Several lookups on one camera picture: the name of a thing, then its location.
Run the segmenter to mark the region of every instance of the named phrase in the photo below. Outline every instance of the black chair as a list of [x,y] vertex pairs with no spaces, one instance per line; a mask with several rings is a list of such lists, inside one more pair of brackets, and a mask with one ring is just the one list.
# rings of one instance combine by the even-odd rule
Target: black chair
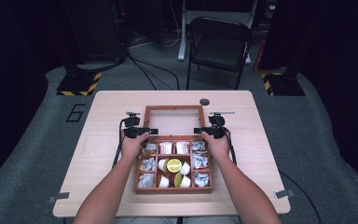
[[251,30],[242,23],[208,17],[197,17],[189,25],[190,55],[188,59],[187,85],[190,84],[191,64],[237,72],[238,89],[243,67],[252,38]]

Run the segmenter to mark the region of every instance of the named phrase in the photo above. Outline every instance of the wooden frame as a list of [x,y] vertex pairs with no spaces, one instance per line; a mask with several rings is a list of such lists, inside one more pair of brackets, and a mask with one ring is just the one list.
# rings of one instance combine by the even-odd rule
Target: wooden frame
[[[152,105],[147,106],[145,110],[145,120],[144,120],[144,127],[149,127],[150,120],[151,120],[151,114],[152,110],[165,110],[165,111],[186,111],[186,110],[197,110],[198,111],[198,117],[199,117],[199,126],[204,127],[205,126],[205,120],[203,117],[203,110],[202,106],[200,105]],[[138,159],[137,159],[137,166],[136,166],[136,176],[135,176],[135,192],[137,194],[198,194],[198,193],[211,193],[213,190],[213,177],[212,177],[212,161],[211,161],[211,155],[208,152],[208,147],[206,142],[205,148],[206,153],[200,154],[202,157],[206,157],[208,160],[208,168],[207,169],[195,169],[195,164],[193,162],[193,156],[196,155],[193,153],[192,150],[192,144],[194,142],[204,142],[203,138],[199,134],[194,135],[157,135],[157,136],[150,136],[148,139],[148,143],[156,144],[157,150],[153,153],[144,153],[143,150],[140,150]],[[172,154],[162,154],[159,149],[159,144],[162,142],[172,142]],[[177,154],[176,152],[176,143],[177,142],[188,142],[189,148],[188,153],[186,154]],[[142,170],[142,161],[148,160],[150,158],[154,158],[156,161],[156,167],[154,170],[146,171]],[[191,169],[190,173],[187,175],[187,177],[191,180],[191,185],[189,188],[176,188],[172,183],[167,188],[159,188],[158,184],[161,179],[161,177],[164,175],[168,177],[169,179],[172,178],[172,173],[164,173],[159,170],[158,168],[158,162],[160,160],[165,159],[178,159],[182,163],[187,162]],[[194,174],[196,172],[199,172],[200,174],[207,174],[209,177],[209,182],[206,187],[198,187],[195,184],[194,181]],[[144,174],[153,174],[154,175],[154,181],[153,181],[153,187],[152,188],[139,188],[138,183],[140,181],[141,175]]]

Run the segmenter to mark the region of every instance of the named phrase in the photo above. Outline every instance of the black speaker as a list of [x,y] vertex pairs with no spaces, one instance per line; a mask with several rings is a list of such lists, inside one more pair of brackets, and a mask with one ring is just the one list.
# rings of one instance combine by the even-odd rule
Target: black speaker
[[85,63],[125,59],[125,24],[115,1],[62,0],[62,5]]

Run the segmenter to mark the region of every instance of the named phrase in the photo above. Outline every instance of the human arm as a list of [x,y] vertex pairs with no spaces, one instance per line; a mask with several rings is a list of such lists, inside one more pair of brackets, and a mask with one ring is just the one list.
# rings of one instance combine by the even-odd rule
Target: human arm
[[264,191],[246,176],[229,158],[228,140],[214,139],[202,132],[225,180],[231,201],[244,223],[281,223],[271,201]]
[[112,223],[120,205],[131,167],[141,148],[141,143],[148,136],[149,133],[144,133],[135,139],[124,137],[120,160],[82,203],[77,211],[75,224]]

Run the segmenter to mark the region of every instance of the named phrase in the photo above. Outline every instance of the yellow lid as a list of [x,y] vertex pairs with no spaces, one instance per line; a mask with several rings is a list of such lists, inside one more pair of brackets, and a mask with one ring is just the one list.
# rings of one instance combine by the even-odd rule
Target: yellow lid
[[167,163],[167,168],[172,173],[178,173],[182,168],[182,162],[178,159],[169,160]]

